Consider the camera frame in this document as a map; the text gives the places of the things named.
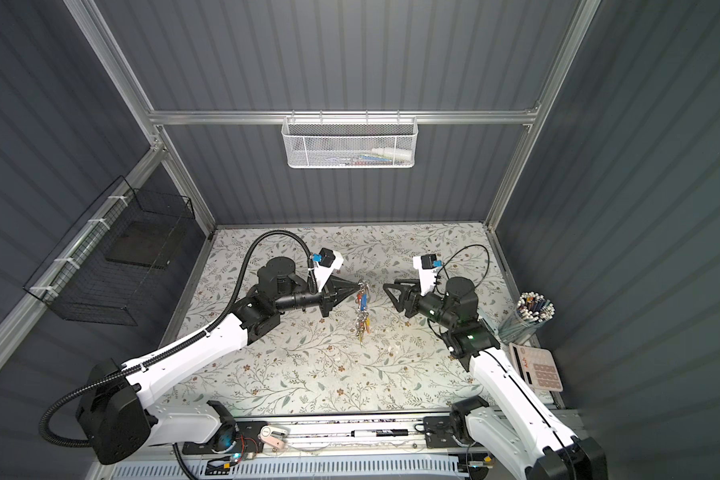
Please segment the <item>large keyring with coloured keys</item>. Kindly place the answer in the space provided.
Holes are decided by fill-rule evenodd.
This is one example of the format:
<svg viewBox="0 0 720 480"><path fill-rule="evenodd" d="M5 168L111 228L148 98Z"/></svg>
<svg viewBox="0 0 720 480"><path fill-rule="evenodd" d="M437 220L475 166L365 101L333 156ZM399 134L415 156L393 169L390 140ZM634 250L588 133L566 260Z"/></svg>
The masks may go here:
<svg viewBox="0 0 720 480"><path fill-rule="evenodd" d="M359 284L355 303L357 307L355 336L362 343L365 336L370 333L370 287L366 282Z"/></svg>

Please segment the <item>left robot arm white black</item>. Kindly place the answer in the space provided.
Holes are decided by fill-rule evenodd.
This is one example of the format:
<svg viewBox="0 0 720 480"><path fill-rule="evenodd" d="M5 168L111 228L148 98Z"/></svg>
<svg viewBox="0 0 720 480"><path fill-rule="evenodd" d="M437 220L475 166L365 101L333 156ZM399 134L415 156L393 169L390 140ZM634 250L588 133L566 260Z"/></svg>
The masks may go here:
<svg viewBox="0 0 720 480"><path fill-rule="evenodd" d="M220 402L198 406L161 406L160 398L176 384L221 357L241 350L280 324L289 310L319 309L322 316L361 288L316 267L317 291L295 272L286 257L269 260L257 272L258 282L233 303L216 328L194 332L185 349L173 342L129 361L135 372L85 393L76 418L98 461L118 463L143 447L175 443L205 444L217 452L236 450L236 421Z"/></svg>

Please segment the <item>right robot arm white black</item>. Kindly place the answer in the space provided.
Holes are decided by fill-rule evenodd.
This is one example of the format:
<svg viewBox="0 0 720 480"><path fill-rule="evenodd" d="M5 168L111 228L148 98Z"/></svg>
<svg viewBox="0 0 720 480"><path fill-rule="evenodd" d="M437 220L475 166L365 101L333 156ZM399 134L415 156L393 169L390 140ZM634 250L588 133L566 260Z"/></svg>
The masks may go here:
<svg viewBox="0 0 720 480"><path fill-rule="evenodd" d="M580 438L549 410L513 368L501 343L481 317L474 283L447 280L444 294L418 280L386 283L395 309L441 326L438 337L448 353L487 391L453 404L454 435L485 447L516 479L606 479L604 449Z"/></svg>

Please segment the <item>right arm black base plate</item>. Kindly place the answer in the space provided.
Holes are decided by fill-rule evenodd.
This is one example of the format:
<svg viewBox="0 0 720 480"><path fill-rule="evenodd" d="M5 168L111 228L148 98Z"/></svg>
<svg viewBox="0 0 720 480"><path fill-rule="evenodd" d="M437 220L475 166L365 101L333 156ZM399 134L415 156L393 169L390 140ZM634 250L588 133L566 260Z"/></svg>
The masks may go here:
<svg viewBox="0 0 720 480"><path fill-rule="evenodd" d="M484 422L490 418L488 410L475 410L465 416L429 415L422 419L422 432L428 449L483 447L493 451L500 446L500 438Z"/></svg>

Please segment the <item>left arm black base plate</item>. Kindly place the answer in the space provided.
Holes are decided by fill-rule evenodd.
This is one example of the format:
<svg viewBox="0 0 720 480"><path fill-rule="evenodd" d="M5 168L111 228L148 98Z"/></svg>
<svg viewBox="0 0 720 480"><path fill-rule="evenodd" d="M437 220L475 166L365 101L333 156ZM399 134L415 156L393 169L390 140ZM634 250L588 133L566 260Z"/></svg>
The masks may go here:
<svg viewBox="0 0 720 480"><path fill-rule="evenodd" d="M223 425L219 433L203 444L186 442L181 447L183 455L232 455L237 453L261 453L263 443L261 430L268 426L264 421L242 421L235 426Z"/></svg>

